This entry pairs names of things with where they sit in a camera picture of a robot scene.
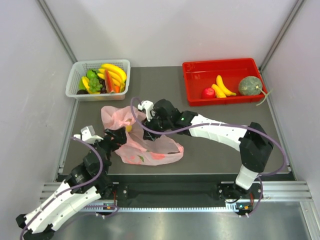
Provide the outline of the small yellow fruit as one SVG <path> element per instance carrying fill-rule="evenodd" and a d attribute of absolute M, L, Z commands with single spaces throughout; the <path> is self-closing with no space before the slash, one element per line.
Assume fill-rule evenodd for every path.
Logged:
<path fill-rule="evenodd" d="M 125 127 L 125 130 L 126 130 L 128 133 L 131 132 L 132 129 L 133 129 L 133 126 L 132 126 L 132 125 L 127 125 L 127 126 Z"/>

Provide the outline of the pink plastic bag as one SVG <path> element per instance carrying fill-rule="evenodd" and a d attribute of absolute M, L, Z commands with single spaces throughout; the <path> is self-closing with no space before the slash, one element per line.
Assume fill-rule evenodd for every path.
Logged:
<path fill-rule="evenodd" d="M 184 147 L 165 135 L 155 141 L 144 140 L 144 130 L 134 119 L 129 106 L 104 106 L 101 109 L 101 120 L 105 129 L 117 130 L 132 126 L 131 132 L 126 131 L 126 144 L 115 151 L 126 164 L 166 165 L 179 161 L 184 155 Z"/>

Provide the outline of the red apple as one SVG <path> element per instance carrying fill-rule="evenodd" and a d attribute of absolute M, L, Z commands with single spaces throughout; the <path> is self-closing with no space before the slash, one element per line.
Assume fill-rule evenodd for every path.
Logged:
<path fill-rule="evenodd" d="M 212 87 L 207 87 L 201 92 L 202 99 L 214 99 L 216 97 L 216 91 Z"/>

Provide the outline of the yellow corn cob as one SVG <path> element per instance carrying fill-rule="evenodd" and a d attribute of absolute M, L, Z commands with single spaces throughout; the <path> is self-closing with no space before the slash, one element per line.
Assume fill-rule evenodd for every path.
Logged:
<path fill-rule="evenodd" d="M 222 89 L 216 85 L 212 84 L 211 88 L 215 91 L 216 97 L 217 98 L 226 98 L 226 94 L 222 91 Z"/>

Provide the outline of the single yellow banana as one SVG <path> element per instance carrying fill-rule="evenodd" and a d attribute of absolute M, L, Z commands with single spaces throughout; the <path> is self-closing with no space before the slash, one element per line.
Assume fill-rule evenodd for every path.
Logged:
<path fill-rule="evenodd" d="M 224 84 L 223 79 L 220 75 L 216 77 L 216 84 L 221 88 L 227 97 L 236 96 L 235 92 L 230 91 Z"/>

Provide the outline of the green cantaloupe melon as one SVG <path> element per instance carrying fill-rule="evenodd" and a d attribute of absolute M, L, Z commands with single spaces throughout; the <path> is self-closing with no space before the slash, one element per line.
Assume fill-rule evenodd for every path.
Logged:
<path fill-rule="evenodd" d="M 265 92 L 263 90 L 262 80 L 256 76 L 247 76 L 243 78 L 238 84 L 238 91 L 242 96 L 257 96 L 263 94 L 264 97 L 261 102 L 257 103 L 256 106 L 261 105 L 272 92 Z"/>

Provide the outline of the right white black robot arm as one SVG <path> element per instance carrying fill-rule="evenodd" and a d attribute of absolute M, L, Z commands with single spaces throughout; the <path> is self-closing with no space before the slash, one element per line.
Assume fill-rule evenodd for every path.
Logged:
<path fill-rule="evenodd" d="M 179 111 L 166 99 L 156 103 L 142 101 L 138 110 L 146 115 L 141 122 L 144 126 L 144 140 L 155 141 L 163 133 L 172 131 L 215 141 L 238 151 L 241 167 L 235 182 L 231 187 L 219 190 L 220 198 L 230 202 L 245 198 L 251 193 L 253 182 L 265 170 L 274 148 L 262 126 L 256 122 L 249 126 L 227 126 L 224 122 L 211 120 L 193 111 Z"/>

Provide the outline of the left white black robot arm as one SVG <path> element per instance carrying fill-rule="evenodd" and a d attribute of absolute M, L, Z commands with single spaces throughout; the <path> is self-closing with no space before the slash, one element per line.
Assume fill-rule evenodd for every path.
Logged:
<path fill-rule="evenodd" d="M 52 239 L 55 232 L 84 207 L 113 194 L 114 184 L 108 177 L 111 154 L 127 142 L 125 127 L 106 129 L 104 136 L 98 136 L 90 125 L 71 139 L 89 151 L 40 206 L 16 217 L 22 229 L 21 240 Z"/>

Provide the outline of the dark purple grapes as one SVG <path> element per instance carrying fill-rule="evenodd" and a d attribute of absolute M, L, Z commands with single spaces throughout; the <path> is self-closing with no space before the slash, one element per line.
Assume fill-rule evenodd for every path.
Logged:
<path fill-rule="evenodd" d="M 106 89 L 106 83 L 105 80 L 102 78 L 99 78 L 99 84 L 100 84 L 100 94 L 107 94 L 107 89 Z"/>

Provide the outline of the watermelon slice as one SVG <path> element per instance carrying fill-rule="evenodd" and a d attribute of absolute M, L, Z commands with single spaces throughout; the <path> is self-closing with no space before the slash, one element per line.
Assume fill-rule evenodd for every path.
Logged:
<path fill-rule="evenodd" d="M 116 92 L 114 81 L 107 69 L 104 70 L 106 90 L 109 94 Z"/>

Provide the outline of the green grape bunch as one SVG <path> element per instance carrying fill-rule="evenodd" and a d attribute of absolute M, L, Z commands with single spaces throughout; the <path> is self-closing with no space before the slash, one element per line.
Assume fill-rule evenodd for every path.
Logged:
<path fill-rule="evenodd" d="M 100 91 L 100 83 L 99 83 L 99 79 L 98 78 L 92 78 L 89 80 L 89 87 L 90 87 L 90 91 L 95 93 L 95 92 L 99 92 Z"/>

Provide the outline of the yellow banana bunch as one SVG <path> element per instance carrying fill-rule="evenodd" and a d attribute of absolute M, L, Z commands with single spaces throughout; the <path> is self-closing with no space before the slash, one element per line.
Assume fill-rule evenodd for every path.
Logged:
<path fill-rule="evenodd" d="M 104 63 L 98 69 L 97 76 L 100 79 L 103 79 L 103 80 L 106 79 L 105 70 L 109 72 L 114 84 L 118 88 L 118 92 L 119 93 L 123 92 L 125 90 L 126 81 L 127 81 L 127 74 L 125 73 L 125 71 L 114 64 Z"/>

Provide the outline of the red plastic tray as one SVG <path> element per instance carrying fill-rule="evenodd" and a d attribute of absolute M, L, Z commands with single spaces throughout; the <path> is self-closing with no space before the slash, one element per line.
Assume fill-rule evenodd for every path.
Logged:
<path fill-rule="evenodd" d="M 182 71 L 192 107 L 253 103 L 268 95 L 253 58 L 188 61 Z"/>

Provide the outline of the green apple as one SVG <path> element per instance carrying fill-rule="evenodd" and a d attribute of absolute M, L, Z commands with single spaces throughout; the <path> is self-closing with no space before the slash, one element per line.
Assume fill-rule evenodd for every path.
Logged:
<path fill-rule="evenodd" d="M 94 69 L 89 69 L 87 72 L 86 72 L 86 77 L 88 79 L 93 79 L 93 78 L 97 78 L 98 75 L 97 75 L 97 72 L 94 70 Z"/>

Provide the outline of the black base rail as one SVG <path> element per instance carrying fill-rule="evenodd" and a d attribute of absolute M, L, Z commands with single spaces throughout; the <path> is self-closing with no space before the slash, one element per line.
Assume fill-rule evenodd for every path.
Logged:
<path fill-rule="evenodd" d="M 110 175 L 113 188 L 101 200 L 121 208 L 220 207 L 225 201 L 247 200 L 250 190 L 236 185 L 235 174 Z"/>

